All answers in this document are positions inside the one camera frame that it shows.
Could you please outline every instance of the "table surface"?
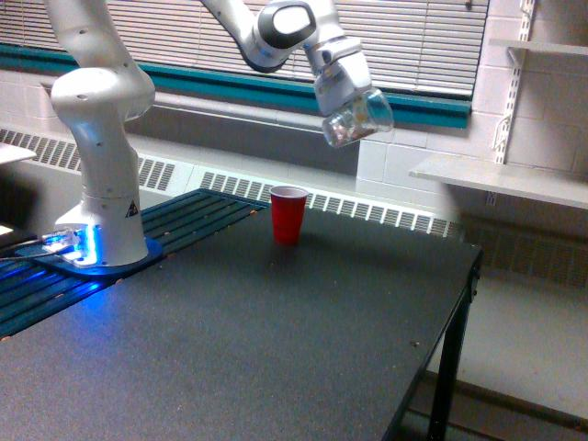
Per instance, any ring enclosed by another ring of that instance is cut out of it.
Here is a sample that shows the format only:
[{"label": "table surface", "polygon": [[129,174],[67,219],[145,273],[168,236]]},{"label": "table surface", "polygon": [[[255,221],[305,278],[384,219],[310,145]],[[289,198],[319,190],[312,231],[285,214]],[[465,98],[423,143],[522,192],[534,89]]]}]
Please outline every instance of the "table surface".
[{"label": "table surface", "polygon": [[0,344],[5,439],[380,440],[480,250],[269,210]]}]

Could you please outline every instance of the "window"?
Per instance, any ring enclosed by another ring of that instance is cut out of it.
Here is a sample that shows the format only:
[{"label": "window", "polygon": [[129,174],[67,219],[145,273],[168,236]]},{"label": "window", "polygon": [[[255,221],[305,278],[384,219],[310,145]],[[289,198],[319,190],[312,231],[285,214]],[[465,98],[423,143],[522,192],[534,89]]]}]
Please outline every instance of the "window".
[{"label": "window", "polygon": [[[471,98],[489,0],[335,0],[349,36],[363,40],[376,86]],[[245,0],[255,12],[266,0]],[[196,0],[109,0],[138,61],[255,74]],[[0,5],[0,43],[58,50],[42,0]],[[303,51],[273,76],[311,81]]]}]

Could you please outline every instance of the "blue led light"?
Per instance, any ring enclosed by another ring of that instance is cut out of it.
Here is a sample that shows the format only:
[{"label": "blue led light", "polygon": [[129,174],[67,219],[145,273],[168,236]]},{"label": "blue led light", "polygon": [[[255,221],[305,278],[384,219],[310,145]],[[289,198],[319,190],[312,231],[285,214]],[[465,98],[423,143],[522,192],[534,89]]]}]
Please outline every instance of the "blue led light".
[{"label": "blue led light", "polygon": [[98,247],[96,244],[96,226],[88,225],[85,227],[84,234],[84,251],[85,261],[87,263],[95,263],[98,261]]}]

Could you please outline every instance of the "wall shelf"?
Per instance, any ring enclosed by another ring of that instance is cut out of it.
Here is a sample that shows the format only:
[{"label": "wall shelf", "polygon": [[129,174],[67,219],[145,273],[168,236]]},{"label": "wall shelf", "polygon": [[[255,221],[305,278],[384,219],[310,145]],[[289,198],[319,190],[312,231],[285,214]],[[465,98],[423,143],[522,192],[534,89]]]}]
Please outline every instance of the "wall shelf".
[{"label": "wall shelf", "polygon": [[503,46],[509,50],[532,51],[539,53],[557,53],[562,55],[577,55],[588,57],[587,46],[571,46],[569,44],[556,44],[542,41],[519,41],[490,39],[492,46]]},{"label": "wall shelf", "polygon": [[588,209],[588,178],[579,175],[449,155],[431,156],[414,167],[410,175],[454,186]]},{"label": "wall shelf", "polygon": [[0,164],[10,164],[37,156],[34,152],[0,142]]}]

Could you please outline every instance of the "red cup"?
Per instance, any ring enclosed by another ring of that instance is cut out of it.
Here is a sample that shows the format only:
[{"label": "red cup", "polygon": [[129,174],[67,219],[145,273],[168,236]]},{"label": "red cup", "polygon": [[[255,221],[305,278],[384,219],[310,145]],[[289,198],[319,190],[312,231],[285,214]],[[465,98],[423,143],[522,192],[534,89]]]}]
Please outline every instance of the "red cup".
[{"label": "red cup", "polygon": [[274,239],[283,245],[297,244],[309,192],[303,188],[282,186],[273,187],[269,193],[272,198]]}]

